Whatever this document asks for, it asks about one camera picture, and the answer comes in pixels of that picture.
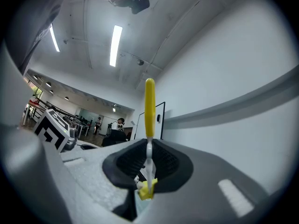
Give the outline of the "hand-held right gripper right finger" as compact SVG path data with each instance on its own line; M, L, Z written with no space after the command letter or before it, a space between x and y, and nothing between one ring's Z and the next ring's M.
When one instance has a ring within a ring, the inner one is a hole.
M197 149L154 140L158 181L140 224L255 224L269 195L224 159Z

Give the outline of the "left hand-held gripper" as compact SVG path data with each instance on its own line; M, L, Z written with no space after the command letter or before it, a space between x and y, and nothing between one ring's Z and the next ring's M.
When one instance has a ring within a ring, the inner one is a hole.
M71 151L75 146L77 150L100 148L92 143L78 140L77 129L71 128L53 109L44 112L35 124L33 132L42 142L52 144L59 153Z

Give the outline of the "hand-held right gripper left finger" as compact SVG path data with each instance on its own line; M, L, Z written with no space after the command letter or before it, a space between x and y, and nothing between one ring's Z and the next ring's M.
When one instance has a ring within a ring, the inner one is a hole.
M133 143L127 141L90 150L82 150L78 147L77 150L61 153L60 156L79 186L100 206L112 212L125 203L128 190L114 186L107 179L102 170L102 163L110 154Z

